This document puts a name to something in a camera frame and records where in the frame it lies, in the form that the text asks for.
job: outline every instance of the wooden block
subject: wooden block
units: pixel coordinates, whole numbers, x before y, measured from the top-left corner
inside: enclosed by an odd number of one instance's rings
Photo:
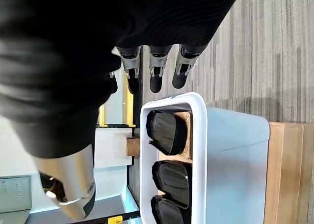
[[[313,187],[313,164],[314,164],[314,126],[311,124],[303,125],[303,151],[301,182],[299,192],[299,202],[297,211],[298,224],[314,223],[314,199],[311,195]]]
[[[306,224],[313,125],[270,123],[264,224]]]
[[[140,155],[140,139],[127,138],[127,156]]]

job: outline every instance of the light blue surface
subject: light blue surface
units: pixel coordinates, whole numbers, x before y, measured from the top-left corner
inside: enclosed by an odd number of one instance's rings
[[[208,108],[206,223],[262,224],[269,124]]]

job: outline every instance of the black fabric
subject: black fabric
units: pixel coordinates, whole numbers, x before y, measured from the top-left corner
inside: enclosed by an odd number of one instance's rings
[[[81,150],[121,64],[114,46],[205,45],[234,1],[0,0],[0,114],[33,155]]]

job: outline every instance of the metal panel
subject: metal panel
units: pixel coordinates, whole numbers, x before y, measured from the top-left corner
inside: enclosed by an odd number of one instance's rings
[[[0,178],[0,213],[31,209],[31,177]]]

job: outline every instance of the white tray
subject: white tray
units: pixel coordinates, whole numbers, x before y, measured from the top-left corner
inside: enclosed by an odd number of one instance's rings
[[[159,159],[159,151],[149,144],[151,139],[146,132],[147,114],[153,109],[171,112],[192,111],[191,223],[262,224],[269,139],[268,122],[259,116],[207,107],[203,98],[194,92],[149,102],[142,107],[140,132],[142,222],[156,223],[152,214],[151,199],[158,194],[158,190],[152,179],[152,166]]]

